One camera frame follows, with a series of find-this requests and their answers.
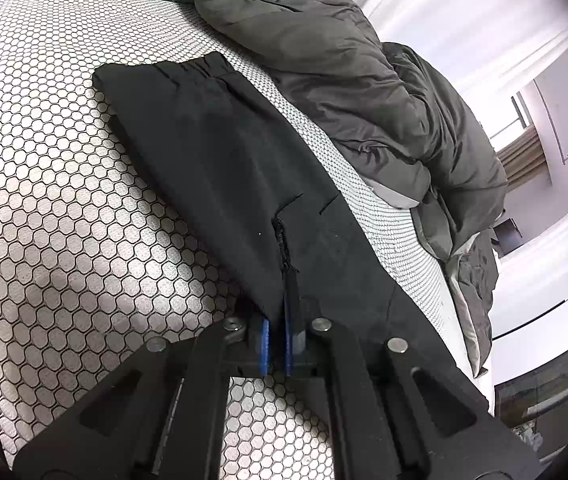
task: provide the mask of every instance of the mattress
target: mattress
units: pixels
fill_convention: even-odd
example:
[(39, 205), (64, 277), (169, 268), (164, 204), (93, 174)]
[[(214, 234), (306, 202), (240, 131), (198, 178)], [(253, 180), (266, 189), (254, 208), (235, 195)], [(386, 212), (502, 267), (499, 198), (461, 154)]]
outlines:
[[(295, 127), (382, 266), (470, 366), (439, 264), (328, 137), (192, 6), (0, 0), (0, 434), (8, 460), (148, 338), (177, 341), (238, 294), (179, 211), (138, 176), (91, 87), (106, 62), (222, 52)], [(329, 478), (327, 429), (279, 375), (233, 379), (221, 478)]]

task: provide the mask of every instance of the black device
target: black device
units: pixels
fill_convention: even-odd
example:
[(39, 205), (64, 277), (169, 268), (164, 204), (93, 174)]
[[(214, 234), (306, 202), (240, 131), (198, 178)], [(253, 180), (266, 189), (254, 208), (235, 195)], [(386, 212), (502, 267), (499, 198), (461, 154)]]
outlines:
[[(14, 475), (219, 478), (229, 378), (262, 376), (262, 329), (261, 316), (230, 317), (192, 340), (150, 339), (29, 442)], [(350, 330), (316, 318), (295, 357), (294, 377), (325, 381), (337, 480), (537, 476), (532, 450), (406, 341), (390, 339), (380, 352), (385, 362), (371, 374)]]

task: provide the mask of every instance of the white bed sheet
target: white bed sheet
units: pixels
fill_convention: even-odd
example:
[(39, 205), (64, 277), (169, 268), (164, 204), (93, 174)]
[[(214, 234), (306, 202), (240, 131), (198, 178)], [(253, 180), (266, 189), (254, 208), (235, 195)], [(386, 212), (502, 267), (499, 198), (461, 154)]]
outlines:
[[(91, 88), (93, 70), (106, 62), (182, 62), (213, 50), (307, 142), (384, 268), (470, 375), (444, 277), (419, 245), (409, 211), (378, 199), (192, 6), (0, 0), (0, 432), (10, 461), (145, 339), (191, 337), (237, 293), (179, 212), (137, 177), (106, 125), (104, 97)], [(223, 476), (332, 476), (325, 428), (285, 381), (234, 381)]]

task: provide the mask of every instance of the metal screw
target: metal screw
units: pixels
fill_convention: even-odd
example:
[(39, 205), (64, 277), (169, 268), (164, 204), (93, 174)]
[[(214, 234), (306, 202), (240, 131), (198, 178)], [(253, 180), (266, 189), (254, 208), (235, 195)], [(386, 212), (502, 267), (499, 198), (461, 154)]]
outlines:
[(157, 353), (166, 348), (166, 339), (160, 336), (155, 336), (146, 341), (146, 349), (149, 352)]
[(238, 317), (226, 317), (224, 318), (224, 328), (228, 332), (237, 332), (240, 328), (243, 328), (243, 320)]
[(406, 350), (408, 350), (408, 343), (406, 342), (406, 339), (402, 339), (401, 337), (388, 339), (387, 346), (388, 350), (395, 352), (396, 354), (403, 354)]
[(326, 319), (325, 317), (316, 317), (311, 321), (311, 326), (313, 327), (313, 330), (317, 330), (317, 332), (328, 332), (333, 324), (330, 319)]

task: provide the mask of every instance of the sheer curtain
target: sheer curtain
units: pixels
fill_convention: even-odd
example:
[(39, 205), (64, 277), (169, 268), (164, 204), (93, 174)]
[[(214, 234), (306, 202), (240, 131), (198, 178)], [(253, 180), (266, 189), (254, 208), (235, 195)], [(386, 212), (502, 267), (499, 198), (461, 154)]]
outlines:
[(412, 47), (476, 112), (568, 48), (568, 0), (356, 0), (382, 41)]

